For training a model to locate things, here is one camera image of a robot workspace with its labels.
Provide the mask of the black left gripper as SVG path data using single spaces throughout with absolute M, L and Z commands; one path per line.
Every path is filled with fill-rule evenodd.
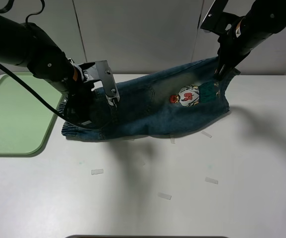
M 65 106 L 58 109 L 62 118 L 72 124 L 91 124 L 91 105 L 94 101 L 92 89 L 95 79 L 88 70 L 94 62 L 76 64 L 72 59 L 53 58 L 51 61 L 51 83 L 63 96 Z

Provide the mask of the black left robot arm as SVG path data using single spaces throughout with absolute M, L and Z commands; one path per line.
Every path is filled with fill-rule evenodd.
M 95 63 L 76 64 L 35 23 L 17 23 L 3 17 L 12 5 L 10 0 L 0 9 L 0 63 L 25 67 L 35 78 L 48 82 L 66 99 L 63 118 L 73 124 L 89 125 L 94 83 L 86 70 Z

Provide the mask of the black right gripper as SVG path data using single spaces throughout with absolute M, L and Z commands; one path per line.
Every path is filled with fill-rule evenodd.
M 239 40 L 241 36 L 240 24 L 241 22 L 234 23 L 218 39 L 220 43 L 219 59 L 218 67 L 214 72 L 214 78 L 218 81 L 222 81 L 252 50 L 245 45 L 246 43 Z

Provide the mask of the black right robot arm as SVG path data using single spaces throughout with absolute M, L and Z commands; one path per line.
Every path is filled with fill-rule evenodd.
M 249 12 L 238 18 L 218 39 L 218 67 L 222 80 L 251 51 L 273 34 L 286 28 L 286 0 L 256 0 Z

